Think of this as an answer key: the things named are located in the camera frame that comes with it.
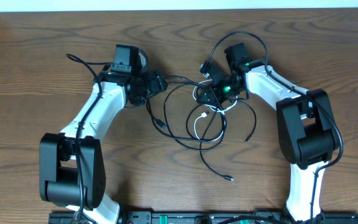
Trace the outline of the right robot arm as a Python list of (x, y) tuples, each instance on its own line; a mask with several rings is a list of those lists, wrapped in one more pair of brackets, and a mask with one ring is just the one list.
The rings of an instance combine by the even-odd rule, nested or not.
[(266, 58), (252, 59), (242, 43), (224, 53), (231, 76), (224, 76), (219, 67), (206, 60), (200, 73), (213, 82), (197, 101), (220, 108), (223, 101), (244, 91), (270, 105), (277, 115), (280, 149), (291, 169), (287, 217), (292, 223), (323, 219), (319, 206), (323, 174), (337, 162), (333, 152), (343, 149), (328, 94), (322, 89), (296, 86), (268, 65)]

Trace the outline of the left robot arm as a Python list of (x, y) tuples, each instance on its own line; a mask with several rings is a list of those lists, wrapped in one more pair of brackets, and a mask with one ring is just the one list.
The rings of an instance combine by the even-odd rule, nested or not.
[(121, 206), (106, 193), (102, 141), (128, 103), (142, 106), (167, 83), (149, 70), (147, 54), (116, 45), (114, 60), (93, 72), (92, 92), (76, 117), (59, 133), (46, 133), (39, 146), (39, 192), (43, 201), (73, 210), (71, 223), (124, 223)]

